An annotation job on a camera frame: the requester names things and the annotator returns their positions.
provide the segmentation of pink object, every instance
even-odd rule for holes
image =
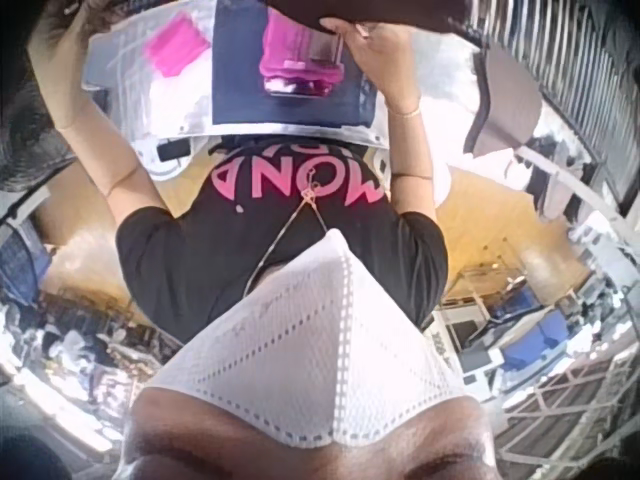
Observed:
[[[342,39],[269,8],[260,73],[270,93],[326,96],[344,79]]]
[[[179,13],[149,40],[145,52],[163,77],[175,77],[210,46],[191,17]]]

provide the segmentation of fan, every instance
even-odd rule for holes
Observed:
[[[516,278],[507,277],[507,282],[509,282],[509,284],[507,285],[507,288],[505,289],[505,293],[509,293],[514,288],[517,288],[517,287],[521,286],[526,281],[527,281],[527,277],[524,276],[524,275],[519,275]]]
[[[71,162],[73,155],[53,128],[33,74],[27,75],[2,117],[0,190],[28,190]]]

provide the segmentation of bracelet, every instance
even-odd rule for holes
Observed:
[[[400,118],[413,118],[413,117],[417,117],[418,115],[420,115],[420,113],[422,113],[422,107],[420,106],[420,101],[418,101],[418,108],[416,108],[413,112],[410,112],[410,113],[396,112],[389,106],[389,104],[386,101],[384,102],[384,104],[387,106],[387,110],[389,111],[390,114]]]
[[[427,176],[427,175],[413,175],[411,173],[392,173],[391,174],[391,181],[393,181],[395,178],[401,178],[401,177],[413,177],[413,178],[420,178],[422,180],[426,180],[428,182],[433,182],[433,176]]]

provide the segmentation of pink bottle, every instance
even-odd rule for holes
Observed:
[[[342,39],[269,8],[260,73],[272,95],[326,97],[344,79]]]

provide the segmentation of metal railing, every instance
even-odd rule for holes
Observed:
[[[466,30],[528,68],[623,196],[640,162],[640,93],[603,47],[594,12],[578,0],[472,0]]]

